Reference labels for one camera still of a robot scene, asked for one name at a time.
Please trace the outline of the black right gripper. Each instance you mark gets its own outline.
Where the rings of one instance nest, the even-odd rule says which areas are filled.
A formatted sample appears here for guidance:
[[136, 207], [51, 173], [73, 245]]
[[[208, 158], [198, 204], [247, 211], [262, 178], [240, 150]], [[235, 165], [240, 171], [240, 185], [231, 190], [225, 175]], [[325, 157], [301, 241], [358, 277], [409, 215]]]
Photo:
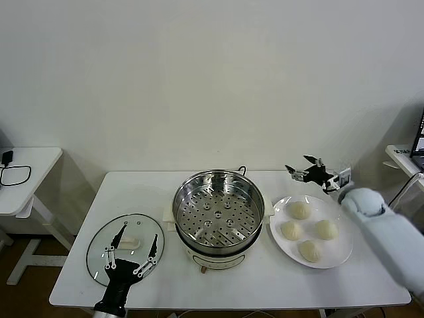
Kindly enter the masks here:
[[291, 178], [297, 182], [314, 182], [318, 186], [323, 186], [331, 178], [333, 174], [327, 172], [326, 167], [321, 158], [316, 158], [310, 155], [303, 156], [309, 163], [312, 164], [309, 168], [304, 171], [296, 170], [291, 166], [286, 165], [286, 170], [291, 175]]

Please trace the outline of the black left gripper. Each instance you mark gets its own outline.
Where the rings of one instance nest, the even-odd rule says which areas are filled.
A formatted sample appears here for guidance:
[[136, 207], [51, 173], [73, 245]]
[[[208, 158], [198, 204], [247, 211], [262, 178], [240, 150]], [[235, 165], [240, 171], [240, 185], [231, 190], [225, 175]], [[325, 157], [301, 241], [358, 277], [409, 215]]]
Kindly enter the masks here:
[[94, 311], [126, 313], [125, 304], [131, 286], [139, 283], [141, 281], [139, 277], [144, 277], [145, 273], [157, 265], [158, 234], [155, 234], [147, 259], [140, 266], [128, 260], [115, 259], [115, 251], [119, 247], [126, 227], [125, 223], [113, 237], [111, 244], [105, 248], [107, 253], [105, 269], [109, 283], [103, 298], [95, 304]]

